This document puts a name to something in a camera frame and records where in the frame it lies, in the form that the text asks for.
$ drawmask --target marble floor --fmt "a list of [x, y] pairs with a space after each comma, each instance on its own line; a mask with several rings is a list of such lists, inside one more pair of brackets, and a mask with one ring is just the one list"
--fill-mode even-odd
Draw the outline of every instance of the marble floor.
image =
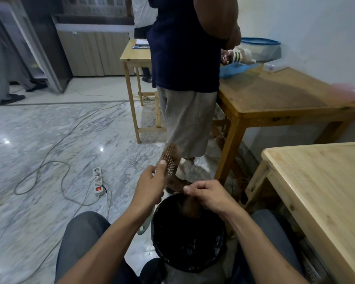
[[[137, 78], [130, 77], [133, 94], [138, 93]], [[141, 81], [143, 92], [153, 92], [151, 84]], [[11, 93], [22, 94], [26, 99], [13, 103], [18, 105], [113, 102], [129, 100], [124, 76], [102, 78], [73, 78], [64, 93], [53, 93], [49, 89], [27, 93], [20, 85], [11, 86]]]
[[[154, 124], [153, 105], [149, 102], [140, 107], [136, 103], [139, 125]], [[64, 137], [46, 161], [63, 161], [71, 166], [63, 190], [79, 202], [89, 189], [93, 168], [101, 167], [112, 191], [111, 223], [129, 205], [141, 172], [159, 159], [166, 138], [165, 133], [141, 134], [142, 143], [137, 144], [129, 102], [0, 107], [0, 284], [53, 283], [59, 241], [69, 220], [88, 210], [106, 214], [105, 197], [78, 212], [79, 204], [63, 198], [61, 180], [68, 167], [61, 163], [47, 164], [32, 190], [14, 194], [16, 185]], [[205, 156], [196, 159], [189, 180], [213, 178], [219, 156], [210, 139]], [[17, 192], [27, 191], [34, 181], [32, 175]], [[91, 191], [85, 203], [95, 200]], [[137, 274], [154, 257], [150, 229], [135, 236], [125, 255]]]

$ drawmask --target black trash bin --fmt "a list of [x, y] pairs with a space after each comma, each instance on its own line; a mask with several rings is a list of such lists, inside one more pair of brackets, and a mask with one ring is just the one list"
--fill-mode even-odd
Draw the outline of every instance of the black trash bin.
[[226, 250], [226, 227], [210, 210], [199, 219], [181, 214], [186, 196], [166, 198], [156, 208], [151, 238], [158, 256], [168, 265], [185, 272], [199, 273], [213, 265]]

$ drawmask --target gray shorts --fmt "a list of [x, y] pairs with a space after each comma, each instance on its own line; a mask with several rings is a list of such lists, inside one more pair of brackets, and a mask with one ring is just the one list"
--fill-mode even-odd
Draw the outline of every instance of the gray shorts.
[[208, 145], [217, 92], [173, 91], [158, 87], [167, 125], [167, 143], [181, 149], [181, 157], [203, 156]]

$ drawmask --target wooden table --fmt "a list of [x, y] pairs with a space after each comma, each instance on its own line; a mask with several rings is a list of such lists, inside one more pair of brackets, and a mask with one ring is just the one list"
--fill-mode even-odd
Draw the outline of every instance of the wooden table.
[[268, 179], [332, 275], [355, 284], [355, 142], [268, 148], [262, 158], [246, 209]]
[[315, 143], [332, 143], [355, 118], [355, 103], [334, 99], [328, 84], [292, 68], [276, 73], [261, 68], [220, 80], [217, 103], [227, 119], [215, 121], [212, 133], [219, 136], [217, 126], [227, 125], [215, 174], [222, 184], [231, 168], [242, 173], [234, 157], [247, 128], [329, 122]]
[[[141, 139], [139, 138], [139, 133], [156, 133], [166, 131], [166, 128], [161, 127], [161, 111], [159, 107], [159, 95], [158, 92], [142, 92], [141, 90], [141, 82], [139, 80], [139, 70], [138, 68], [150, 68], [151, 70], [151, 54], [148, 49], [133, 49], [135, 45], [136, 39], [130, 39], [128, 45], [126, 46], [120, 60], [124, 63], [125, 70], [125, 79], [126, 86], [128, 88], [129, 101], [131, 113], [133, 116], [133, 124], [135, 130], [135, 137], [137, 138], [137, 143], [141, 143]], [[134, 107], [134, 99], [133, 99], [133, 91], [131, 88], [129, 68], [135, 68], [137, 72], [137, 81], [138, 81], [138, 92], [140, 97], [141, 106], [143, 106], [143, 97], [144, 96], [155, 96], [155, 113], [156, 113], [156, 126], [155, 127], [147, 127], [147, 128], [139, 128], [137, 124], [137, 117], [135, 115], [135, 107]]]

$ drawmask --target navy blue t-shirt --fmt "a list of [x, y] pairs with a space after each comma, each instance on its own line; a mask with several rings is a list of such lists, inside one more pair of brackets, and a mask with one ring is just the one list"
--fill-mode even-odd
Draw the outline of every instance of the navy blue t-shirt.
[[225, 40], [201, 27], [193, 0], [149, 0], [158, 17], [147, 34], [152, 78], [169, 90], [210, 93], [220, 85], [221, 48]]

